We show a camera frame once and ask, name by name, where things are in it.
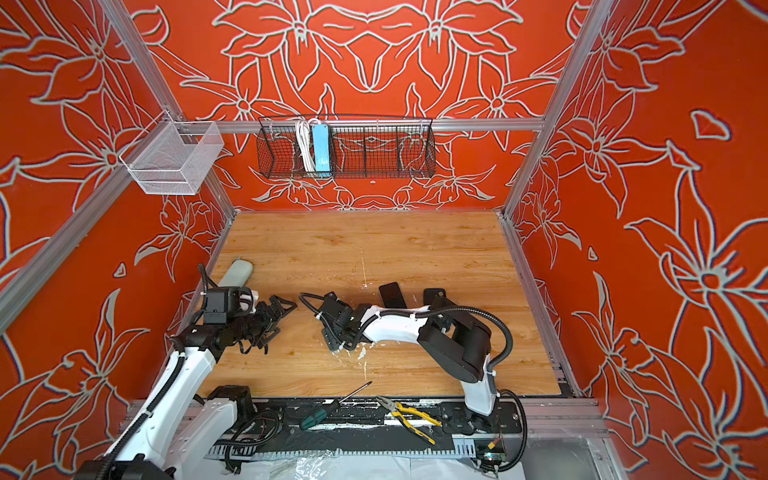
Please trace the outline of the black phone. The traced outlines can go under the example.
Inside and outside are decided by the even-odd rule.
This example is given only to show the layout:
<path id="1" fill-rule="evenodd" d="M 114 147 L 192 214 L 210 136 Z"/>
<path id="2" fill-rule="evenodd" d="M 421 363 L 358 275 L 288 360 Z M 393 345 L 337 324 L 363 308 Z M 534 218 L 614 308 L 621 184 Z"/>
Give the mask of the black phone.
<path id="1" fill-rule="evenodd" d="M 390 282 L 379 287 L 379 293 L 385 309 L 407 309 L 405 298 L 397 282 Z"/>

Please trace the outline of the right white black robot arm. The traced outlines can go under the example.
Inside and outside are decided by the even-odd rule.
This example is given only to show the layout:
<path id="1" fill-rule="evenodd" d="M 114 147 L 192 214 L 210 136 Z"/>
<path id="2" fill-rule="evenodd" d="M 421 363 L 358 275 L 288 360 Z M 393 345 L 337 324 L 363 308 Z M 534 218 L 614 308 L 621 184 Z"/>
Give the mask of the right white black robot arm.
<path id="1" fill-rule="evenodd" d="M 458 380 L 468 410 L 488 416 L 500 393 L 496 367 L 514 347 L 507 325 L 495 315 L 457 305 L 443 292 L 425 295 L 419 308 L 360 304 L 353 307 L 335 293 L 299 294 L 322 324 L 330 351 L 354 351 L 361 343 L 400 342 L 420 346 L 448 375 Z"/>

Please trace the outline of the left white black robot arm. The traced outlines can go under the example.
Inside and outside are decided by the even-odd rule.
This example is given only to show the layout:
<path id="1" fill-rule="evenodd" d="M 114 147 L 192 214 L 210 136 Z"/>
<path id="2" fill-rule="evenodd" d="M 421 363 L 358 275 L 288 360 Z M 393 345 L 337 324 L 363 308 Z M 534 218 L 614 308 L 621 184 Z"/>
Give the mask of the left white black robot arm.
<path id="1" fill-rule="evenodd" d="M 179 426 L 203 381 L 224 351 L 266 350 L 279 322 L 297 307 L 277 296 L 266 301 L 246 287 L 253 266 L 237 260 L 220 283 L 198 268 L 202 303 L 189 325 L 171 338 L 165 371 L 125 431 L 98 460 L 85 462 L 78 479 L 182 479 L 229 429 L 248 427 L 259 417 L 250 389 L 226 385 L 205 400 L 185 429 Z"/>

